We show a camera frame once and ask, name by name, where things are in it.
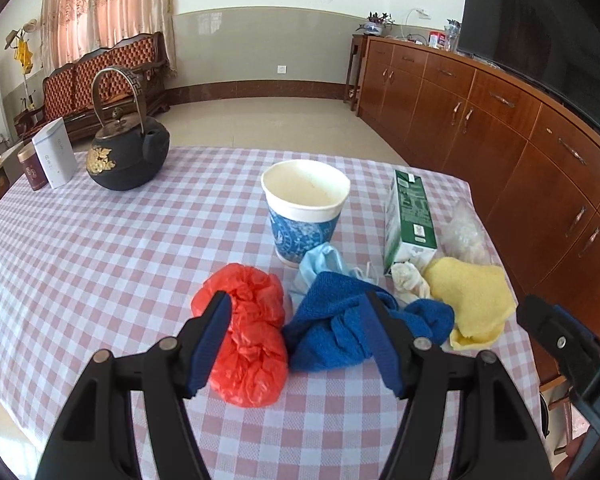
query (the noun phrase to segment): white cup rim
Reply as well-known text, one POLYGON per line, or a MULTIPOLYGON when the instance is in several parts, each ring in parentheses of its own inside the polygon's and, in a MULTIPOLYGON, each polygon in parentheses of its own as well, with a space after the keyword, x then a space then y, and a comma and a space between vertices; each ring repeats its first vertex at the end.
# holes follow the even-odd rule
POLYGON ((277 163, 273 164, 272 166, 269 166, 260 175, 260 185, 262 186, 262 189, 265 191, 266 194, 270 194, 271 196, 276 197, 276 200, 278 200, 281 203, 284 203, 289 208, 302 208, 303 210, 306 210, 306 211, 326 211, 329 209, 334 209, 334 208, 340 207, 342 204, 344 204, 346 202, 347 198, 349 197, 349 193, 351 191, 351 181, 349 180, 349 177, 347 177, 347 175, 345 175, 343 172, 341 172, 338 168, 334 168, 333 166, 331 166, 325 162, 321 162, 320 160, 313 160, 310 158, 292 158, 289 160, 282 160, 281 162, 277 162, 277 163), (317 164, 317 165, 325 167, 325 169, 327 171, 336 171, 337 173, 339 173, 344 178, 345 182, 347 183, 347 192, 345 193, 343 199, 339 200, 337 202, 333 202, 328 205, 301 205, 301 204, 296 204, 294 202, 289 202, 288 200, 284 200, 283 198, 280 198, 275 193, 270 191, 269 188, 267 188, 266 184, 264 183, 264 179, 265 179, 266 174, 269 173, 269 171, 273 170, 274 168, 276 168, 278 166, 282 166, 282 165, 290 164, 290 163, 297 163, 297 162, 303 162, 303 163, 309 162, 311 164, 317 164))

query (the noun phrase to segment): beige floor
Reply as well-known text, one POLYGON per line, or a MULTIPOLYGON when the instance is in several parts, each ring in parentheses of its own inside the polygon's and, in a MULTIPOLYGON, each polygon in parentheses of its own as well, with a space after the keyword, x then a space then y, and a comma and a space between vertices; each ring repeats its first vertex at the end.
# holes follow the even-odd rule
MULTIPOLYGON (((325 153, 404 164, 402 158, 341 101, 303 98, 250 98, 171 107, 157 118, 171 133, 172 146, 227 146, 325 153)), ((87 140, 75 151, 88 149, 87 140)), ((547 447, 564 433, 560 413, 552 413, 547 447)), ((0 455, 21 478, 33 478, 40 458, 0 404, 0 455)))

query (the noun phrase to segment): television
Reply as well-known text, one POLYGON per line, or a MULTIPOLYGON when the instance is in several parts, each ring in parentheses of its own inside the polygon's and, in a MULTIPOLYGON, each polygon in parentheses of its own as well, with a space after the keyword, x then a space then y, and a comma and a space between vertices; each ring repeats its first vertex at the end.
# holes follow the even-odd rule
POLYGON ((600 133, 600 32, 576 0, 465 0, 458 50, 540 87, 600 133))

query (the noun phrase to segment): floral curtain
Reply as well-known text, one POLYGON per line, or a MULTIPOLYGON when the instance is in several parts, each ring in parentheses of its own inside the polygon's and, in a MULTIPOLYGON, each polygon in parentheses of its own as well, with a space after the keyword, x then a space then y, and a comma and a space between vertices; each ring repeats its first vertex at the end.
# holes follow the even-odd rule
POLYGON ((42 61, 47 74, 100 47, 142 32, 164 34, 175 71, 172 0, 43 0, 42 61))

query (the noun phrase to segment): teapot handle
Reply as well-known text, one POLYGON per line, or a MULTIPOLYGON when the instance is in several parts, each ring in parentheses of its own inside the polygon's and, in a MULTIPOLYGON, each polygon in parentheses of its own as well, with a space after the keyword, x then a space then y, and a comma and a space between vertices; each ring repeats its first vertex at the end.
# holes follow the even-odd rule
POLYGON ((138 76, 131 72, 126 66, 113 65, 107 66, 100 70, 96 77, 93 78, 93 84, 91 85, 91 98, 93 99, 93 111, 96 113, 100 124, 104 128, 104 114, 102 111, 102 101, 100 100, 100 93, 98 92, 98 87, 100 85, 100 80, 102 76, 104 76, 107 72, 117 72, 119 73, 125 81, 129 84, 131 88, 131 93, 134 96, 134 102, 136 103, 136 109, 138 110, 138 115, 140 116, 140 129, 142 135, 144 136, 144 119, 146 118, 146 100, 144 99, 144 91, 142 90, 142 85, 138 81, 138 76))

